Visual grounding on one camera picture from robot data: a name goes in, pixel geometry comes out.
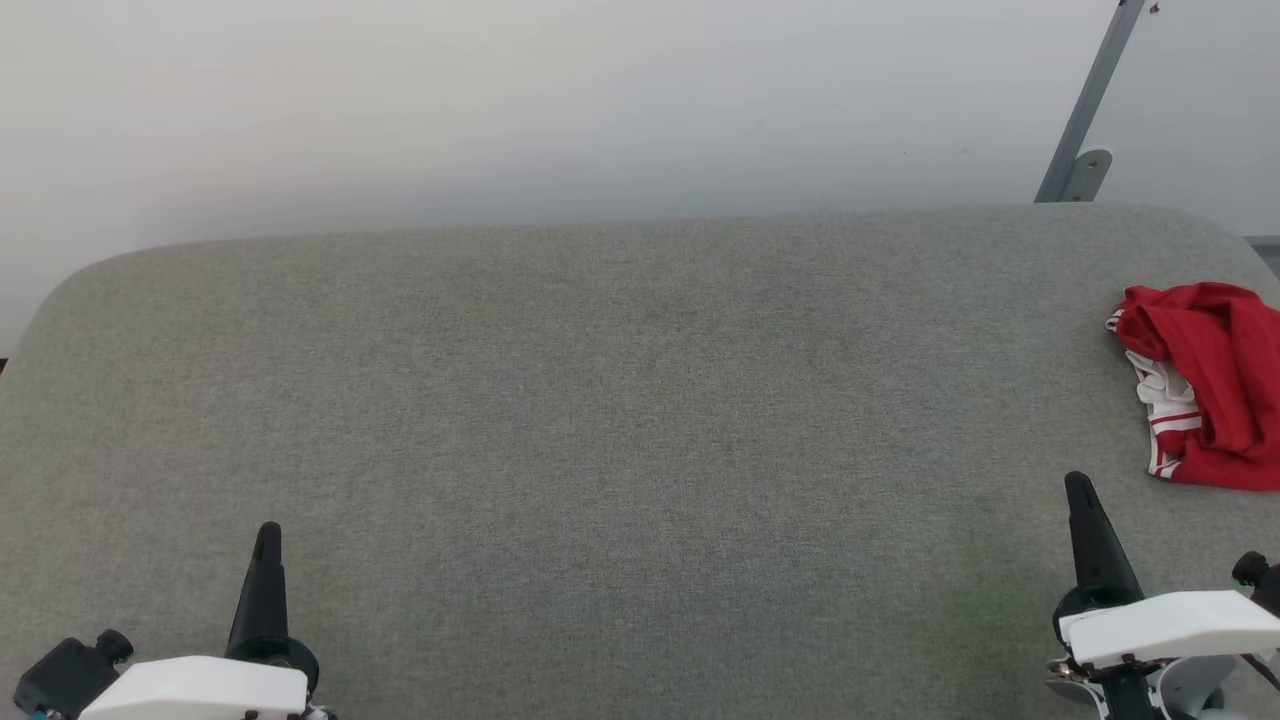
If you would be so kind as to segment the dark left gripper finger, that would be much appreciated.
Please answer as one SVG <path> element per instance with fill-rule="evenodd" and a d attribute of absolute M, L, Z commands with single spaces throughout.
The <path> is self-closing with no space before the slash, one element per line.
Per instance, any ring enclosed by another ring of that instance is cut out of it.
<path fill-rule="evenodd" d="M 282 527 L 264 523 L 256 534 L 228 635 L 227 655 L 280 653 L 289 635 Z"/>

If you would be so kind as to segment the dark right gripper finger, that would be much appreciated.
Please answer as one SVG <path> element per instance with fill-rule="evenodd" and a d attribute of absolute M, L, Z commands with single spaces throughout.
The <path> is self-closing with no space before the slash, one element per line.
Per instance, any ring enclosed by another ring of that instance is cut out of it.
<path fill-rule="evenodd" d="M 1091 478 L 1070 471 L 1064 488 L 1078 593 L 1083 600 L 1143 600 L 1146 593 Z"/>

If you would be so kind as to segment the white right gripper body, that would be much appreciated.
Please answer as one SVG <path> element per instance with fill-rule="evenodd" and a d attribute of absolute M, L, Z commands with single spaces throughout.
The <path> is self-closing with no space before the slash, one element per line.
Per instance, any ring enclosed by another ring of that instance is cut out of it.
<path fill-rule="evenodd" d="M 1267 653 L 1279 620 L 1238 591 L 1180 591 L 1056 621 L 1075 664 L 1105 670 L 1165 660 Z"/>

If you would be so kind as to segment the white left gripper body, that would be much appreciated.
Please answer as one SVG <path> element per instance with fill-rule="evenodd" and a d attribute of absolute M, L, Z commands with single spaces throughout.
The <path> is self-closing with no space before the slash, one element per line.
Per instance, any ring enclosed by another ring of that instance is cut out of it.
<path fill-rule="evenodd" d="M 81 719 L 306 719 L 320 676 L 315 653 L 283 634 L 236 638 L 221 656 L 131 660 L 108 644 L 109 667 L 125 669 L 79 711 Z"/>

